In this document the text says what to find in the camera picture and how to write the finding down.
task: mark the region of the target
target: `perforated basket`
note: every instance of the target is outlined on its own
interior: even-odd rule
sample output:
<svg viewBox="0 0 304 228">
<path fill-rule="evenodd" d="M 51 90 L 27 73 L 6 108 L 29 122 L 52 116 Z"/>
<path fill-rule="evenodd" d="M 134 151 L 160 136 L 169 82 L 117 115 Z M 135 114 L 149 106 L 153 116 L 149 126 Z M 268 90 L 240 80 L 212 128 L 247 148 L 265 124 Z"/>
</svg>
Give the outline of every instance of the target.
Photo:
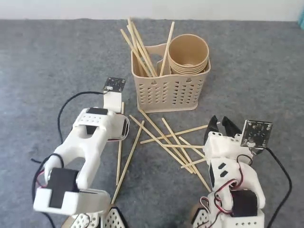
<svg viewBox="0 0 304 228">
<path fill-rule="evenodd" d="M 149 55 L 163 57 L 166 44 L 146 47 Z M 132 74 L 137 93 L 137 107 L 146 113 L 173 112 L 193 110 L 198 106 L 200 92 L 205 78 L 210 72 L 210 60 L 205 70 L 197 75 L 171 75 L 168 61 L 166 61 L 164 76 L 142 77 L 139 64 L 133 52 L 131 52 Z M 159 75 L 162 61 L 157 63 Z"/>
</svg>

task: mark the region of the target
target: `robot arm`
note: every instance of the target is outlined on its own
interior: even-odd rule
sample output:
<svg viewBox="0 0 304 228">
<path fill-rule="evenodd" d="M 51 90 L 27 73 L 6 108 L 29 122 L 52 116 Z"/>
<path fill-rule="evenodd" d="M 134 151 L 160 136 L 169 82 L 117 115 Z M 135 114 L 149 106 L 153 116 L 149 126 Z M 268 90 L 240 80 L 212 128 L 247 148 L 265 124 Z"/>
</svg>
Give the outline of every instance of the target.
<svg viewBox="0 0 304 228">
<path fill-rule="evenodd" d="M 121 111 L 122 79 L 110 78 L 108 81 L 104 107 L 83 109 L 68 137 L 54 151 L 61 156 L 65 166 L 75 158 L 84 158 L 83 167 L 80 171 L 66 169 L 61 167 L 58 157 L 51 156 L 44 169 L 47 186 L 37 189 L 35 210 L 73 215 L 108 209 L 110 195 L 105 191 L 90 189 L 90 186 L 105 144 L 123 140 L 129 132 L 128 118 L 116 113 Z"/>
<path fill-rule="evenodd" d="M 272 123 L 246 121 L 243 132 L 224 117 L 227 136 L 214 116 L 204 137 L 212 192 L 208 195 L 209 222 L 200 228 L 264 227 L 265 196 L 257 173 L 250 166 L 253 156 L 266 147 Z"/>
</svg>

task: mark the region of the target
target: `stack of paper cups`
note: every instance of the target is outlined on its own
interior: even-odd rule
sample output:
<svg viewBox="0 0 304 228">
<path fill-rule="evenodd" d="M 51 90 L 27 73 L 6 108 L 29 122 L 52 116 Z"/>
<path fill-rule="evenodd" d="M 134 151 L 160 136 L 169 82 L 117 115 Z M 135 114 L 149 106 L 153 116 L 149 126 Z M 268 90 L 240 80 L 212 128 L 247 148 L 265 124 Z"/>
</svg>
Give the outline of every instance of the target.
<svg viewBox="0 0 304 228">
<path fill-rule="evenodd" d="M 209 47 L 196 35 L 177 36 L 169 45 L 168 60 L 174 74 L 198 74 L 205 69 L 208 59 Z"/>
</svg>

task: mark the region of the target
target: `wooden chopstick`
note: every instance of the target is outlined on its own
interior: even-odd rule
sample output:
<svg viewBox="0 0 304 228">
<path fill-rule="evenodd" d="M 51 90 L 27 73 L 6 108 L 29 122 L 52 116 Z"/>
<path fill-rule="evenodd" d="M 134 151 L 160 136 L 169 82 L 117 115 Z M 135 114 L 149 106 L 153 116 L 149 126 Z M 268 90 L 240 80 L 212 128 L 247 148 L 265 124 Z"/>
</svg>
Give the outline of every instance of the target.
<svg viewBox="0 0 304 228">
<path fill-rule="evenodd" d="M 142 47 L 142 50 L 144 52 L 144 55 L 146 56 L 147 58 L 147 64 L 150 65 L 152 67 L 152 71 L 153 71 L 153 74 L 152 75 L 155 75 L 155 77 L 157 77 L 157 73 L 155 71 L 155 68 L 153 67 L 153 63 L 150 59 L 150 56 L 148 54 L 148 51 L 146 49 L 146 46 L 143 44 L 143 40 L 135 26 L 135 24 L 132 22 L 132 27 L 133 27 L 133 30 L 134 30 L 134 33 L 135 33 L 135 36 L 137 37 L 137 41 L 138 41 L 138 44 Z"/>
<path fill-rule="evenodd" d="M 189 133 L 189 132 L 194 132 L 194 131 L 198 131 L 198 130 L 201 130 L 201 129 L 204 129 L 204 128 L 207 128 L 207 127 L 208 127 L 208 125 L 194 127 L 194 128 L 188 129 L 188 130 L 181 131 L 181 132 L 176 132 L 175 135 L 181 135 L 181 134 L 185 134 L 185 133 Z M 171 134 L 167 134 L 165 136 L 166 136 L 166 138 L 172 137 Z M 144 140 L 144 141 L 141 141 L 140 143 L 145 144 L 145 143 L 151 143 L 151 142 L 154 142 L 154 139 Z"/>
<path fill-rule="evenodd" d="M 124 114 L 124 102 L 122 102 L 122 114 Z M 118 144 L 118 158 L 117 158 L 116 185 L 118 185 L 118 182 L 119 182 L 121 157 L 122 157 L 122 141 L 119 141 L 119 144 Z"/>
<path fill-rule="evenodd" d="M 132 43 L 130 42 L 129 38 L 127 37 L 126 33 L 124 32 L 124 30 L 120 30 L 120 32 L 122 33 L 123 35 L 123 38 L 125 39 L 125 41 L 127 42 L 127 44 L 129 45 L 129 47 L 131 48 L 132 52 L 135 54 L 138 62 L 140 63 L 140 65 L 142 65 L 144 71 L 146 72 L 147 76 L 148 77 L 152 77 L 149 73 L 149 70 L 146 68 L 146 66 L 144 65 L 142 59 L 140 58 L 138 52 L 135 50 L 135 48 L 133 47 Z"/>
<path fill-rule="evenodd" d="M 179 139 L 181 140 L 181 141 L 183 141 L 186 145 L 191 145 L 189 142 L 187 142 L 183 137 L 179 137 Z M 199 156 L 201 156 L 202 158 L 204 158 L 205 157 L 205 155 L 202 153 L 202 152 L 200 152 L 198 149 L 196 149 L 196 148 L 191 148 L 193 151 L 195 151 Z"/>
<path fill-rule="evenodd" d="M 172 136 L 173 136 L 175 142 L 176 142 L 178 145 L 180 145 L 180 141 L 178 140 L 178 138 L 177 138 L 176 135 L 174 134 L 173 130 L 170 128 L 170 126 L 169 126 L 169 124 L 167 123 L 167 121 L 165 120 L 165 118 L 162 118 L 161 120 L 163 121 L 163 123 L 164 123 L 165 126 L 167 127 L 168 131 L 172 134 Z M 192 162 L 192 161 L 191 161 L 191 158 L 189 157 L 189 155 L 187 154 L 187 152 L 185 151 L 185 149 L 184 149 L 184 148 L 181 148 L 181 151 L 183 152 L 184 156 L 187 158 L 188 162 Z M 196 173 L 196 172 L 195 172 L 195 166 L 192 166 L 192 168 L 193 168 L 192 171 L 193 171 L 194 173 Z"/>
<path fill-rule="evenodd" d="M 127 160 L 127 162 L 126 162 L 126 164 L 125 164 L 125 166 L 124 166 L 124 168 L 123 168 L 123 173 L 122 173 L 121 178 L 119 179 L 119 182 L 118 182 L 118 185 L 117 185 L 117 187 L 116 187 L 116 190 L 115 190 L 115 193 L 114 193 L 114 196 L 113 196 L 113 199 L 112 199 L 111 204 L 114 204 L 114 202 L 115 202 L 115 200 L 116 200 L 116 197 L 117 197 L 117 195 L 118 195 L 119 189 L 120 189 L 120 187 L 121 187 L 121 185 L 122 185 L 122 182 L 123 182 L 123 180 L 124 180 L 124 176 L 125 176 L 125 174 L 126 174 L 126 172 L 127 172 L 128 166 L 129 166 L 129 164 L 130 164 L 130 161 L 131 161 L 133 152 L 134 152 L 135 147 L 136 147 L 136 145 L 137 145 L 139 136 L 141 135 L 141 132 L 142 132 L 142 128 L 140 127 L 140 128 L 138 129 L 137 136 L 136 136 L 136 138 L 135 138 L 135 140 L 134 140 L 134 143 L 133 143 L 132 149 L 131 149 L 131 151 L 130 151 L 128 160 Z"/>
<path fill-rule="evenodd" d="M 148 117 L 148 115 L 143 111 L 143 110 L 139 110 L 141 112 L 141 114 L 146 118 L 146 120 L 155 128 L 155 130 L 161 135 L 164 137 L 164 133 L 158 128 L 158 126 L 156 126 L 156 124 Z M 169 139 L 167 139 L 166 137 L 164 138 L 164 140 L 168 143 L 168 144 L 172 144 L 170 142 Z M 182 154 L 176 149 L 176 148 L 173 148 L 173 150 L 175 151 L 175 153 L 180 157 L 180 159 L 185 163 L 185 164 L 188 164 L 188 161 L 182 156 Z M 189 168 L 188 171 L 190 173 L 193 173 L 193 169 L 192 168 Z"/>
<path fill-rule="evenodd" d="M 202 159 L 199 159 L 197 161 L 190 162 L 186 165 L 182 165 L 181 168 L 186 168 L 186 167 L 191 166 L 191 165 L 195 165 L 195 164 L 198 164 L 198 163 L 201 163 L 201 162 L 205 162 L 206 160 L 207 160 L 206 158 L 202 158 Z"/>
<path fill-rule="evenodd" d="M 170 32 L 169 32 L 169 36 L 168 36 L 168 40 L 167 40 L 165 54 L 163 55 L 160 76 L 162 76 L 163 70 L 165 68 L 165 63 L 166 63 L 166 60 L 167 60 L 167 55 L 168 55 L 168 50 L 169 50 L 169 44 L 171 42 L 171 38 L 172 38 L 172 34 L 173 34 L 174 24 L 175 24 L 175 22 L 173 21 L 172 24 L 171 24 L 171 28 L 170 28 Z"/>
<path fill-rule="evenodd" d="M 170 148 L 199 148 L 203 149 L 204 146 L 198 146 L 198 145 L 174 145 L 174 144 L 163 144 L 164 147 L 170 147 Z"/>
<path fill-rule="evenodd" d="M 173 130 L 170 128 L 169 124 L 167 123 L 167 121 L 165 120 L 165 118 L 161 119 L 163 121 L 163 123 L 166 125 L 166 127 L 168 128 L 169 132 L 173 135 L 174 140 L 176 141 L 176 143 L 178 145 L 180 145 L 180 141 L 177 139 L 176 135 L 174 134 Z M 187 154 L 187 152 L 185 151 L 184 148 L 181 148 L 181 151 L 183 151 L 185 157 L 188 159 L 188 161 L 190 163 L 192 163 L 191 158 L 189 157 L 189 155 Z M 201 180 L 201 182 L 203 183 L 203 185 L 205 185 L 206 189 L 211 192 L 211 189 L 209 187 L 209 185 L 207 184 L 207 182 L 205 181 L 205 179 L 203 178 L 203 176 L 201 175 L 201 173 L 199 172 L 199 170 L 196 168 L 195 165 L 192 165 L 192 168 L 194 169 L 194 173 L 197 174 L 197 176 L 199 177 L 199 179 Z"/>
<path fill-rule="evenodd" d="M 185 165 L 174 153 L 172 153 L 167 147 L 164 147 L 159 141 L 147 128 L 145 128 L 138 120 L 136 120 L 132 115 L 129 115 L 129 117 L 151 137 L 154 138 L 155 141 L 166 151 L 168 154 L 170 154 L 179 164 Z"/>
</svg>

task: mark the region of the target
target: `gray carpet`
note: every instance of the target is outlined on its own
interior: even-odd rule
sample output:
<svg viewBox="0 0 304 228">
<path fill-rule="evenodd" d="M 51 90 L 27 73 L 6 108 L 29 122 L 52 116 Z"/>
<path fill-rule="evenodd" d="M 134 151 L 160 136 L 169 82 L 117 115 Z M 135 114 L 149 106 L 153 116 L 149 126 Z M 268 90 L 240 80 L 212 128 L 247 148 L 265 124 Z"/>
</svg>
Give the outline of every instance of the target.
<svg viewBox="0 0 304 228">
<path fill-rule="evenodd" d="M 146 45 L 165 42 L 170 23 L 136 21 Z M 58 146 L 57 114 L 66 99 L 81 91 L 100 91 L 108 76 L 127 78 L 126 113 L 143 119 L 136 109 L 129 47 L 119 31 L 125 26 L 123 20 L 0 21 L 2 227 L 49 227 L 46 218 L 32 209 L 30 186 L 38 166 L 29 160 L 43 159 Z M 304 31 L 295 22 L 176 21 L 173 35 L 182 33 L 198 34 L 210 47 L 212 70 L 199 106 L 150 117 L 164 131 L 163 116 L 174 131 L 207 124 L 214 114 L 220 119 L 227 115 L 240 127 L 247 118 L 273 121 L 269 147 L 294 182 L 292 196 L 273 227 L 303 227 Z M 102 106 L 102 100 L 84 95 L 71 102 L 62 115 L 64 137 L 82 108 Z M 137 130 L 132 122 L 123 143 L 123 165 Z M 203 134 L 185 138 L 202 144 Z M 106 146 L 93 183 L 111 195 L 117 147 L 116 142 Z M 78 160 L 68 167 L 81 164 Z M 207 178 L 206 164 L 198 167 Z M 267 152 L 255 158 L 254 168 L 266 195 L 267 223 L 287 191 L 287 181 Z M 183 228 L 192 206 L 206 194 L 197 176 L 181 170 L 163 149 L 150 143 L 135 150 L 117 205 L 130 227 Z M 53 219 L 59 227 L 65 217 L 53 215 Z"/>
</svg>

